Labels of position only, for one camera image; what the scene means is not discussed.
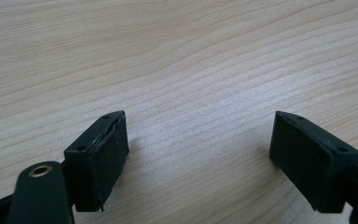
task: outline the round hole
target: round hole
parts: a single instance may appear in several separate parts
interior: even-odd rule
[[[83,151],[83,150],[86,150],[87,147],[77,147],[76,150],[78,151]]]
[[[39,177],[42,175],[46,175],[48,172],[51,171],[51,166],[47,166],[47,165],[41,165],[38,166],[36,168],[34,168],[30,173],[29,176],[30,177]]]
[[[341,152],[348,152],[348,149],[345,147],[338,147],[337,149]]]

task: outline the wooden table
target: wooden table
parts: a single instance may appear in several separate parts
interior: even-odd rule
[[[76,223],[347,223],[269,141],[282,110],[358,148],[358,0],[0,0],[0,198],[121,109],[124,171]]]

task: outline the wood grain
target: wood grain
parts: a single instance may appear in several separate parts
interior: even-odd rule
[[[268,150],[276,110],[358,148],[358,0],[0,0],[0,198],[120,109],[130,156],[76,223],[346,223]]]

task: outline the light wood surface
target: light wood surface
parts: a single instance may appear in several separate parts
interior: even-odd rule
[[[0,0],[0,198],[121,109],[124,171],[76,223],[347,223],[269,141],[282,110],[358,148],[358,0]]]

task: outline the metal grommet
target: metal grommet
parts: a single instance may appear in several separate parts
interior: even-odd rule
[[[52,170],[51,166],[49,165],[41,165],[36,168],[34,168],[30,173],[30,177],[39,177],[42,175],[46,175],[48,172]]]

